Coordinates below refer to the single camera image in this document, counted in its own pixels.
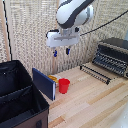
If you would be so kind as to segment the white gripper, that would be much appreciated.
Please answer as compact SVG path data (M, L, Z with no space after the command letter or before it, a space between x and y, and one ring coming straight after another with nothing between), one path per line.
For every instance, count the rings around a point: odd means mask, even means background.
M61 33L58 29L50 30L46 34L46 45L50 48L59 46L74 45L79 42L79 33ZM66 55L70 54L70 48L66 48ZM54 57L57 57L57 50L53 52Z

